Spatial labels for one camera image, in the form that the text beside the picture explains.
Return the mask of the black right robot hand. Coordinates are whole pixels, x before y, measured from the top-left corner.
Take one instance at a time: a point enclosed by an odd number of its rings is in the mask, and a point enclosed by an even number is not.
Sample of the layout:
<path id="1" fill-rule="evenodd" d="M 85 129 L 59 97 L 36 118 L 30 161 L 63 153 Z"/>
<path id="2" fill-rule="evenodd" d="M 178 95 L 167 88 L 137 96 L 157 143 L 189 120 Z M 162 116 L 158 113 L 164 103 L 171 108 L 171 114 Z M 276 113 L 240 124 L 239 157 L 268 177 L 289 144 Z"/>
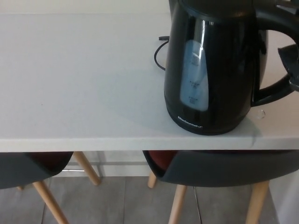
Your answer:
<path id="1" fill-rule="evenodd" d="M 299 18 L 298 0 L 277 0 L 276 6 Z M 289 45 L 278 49 L 284 68 L 290 76 L 289 84 L 292 90 L 299 91 L 299 46 Z"/>

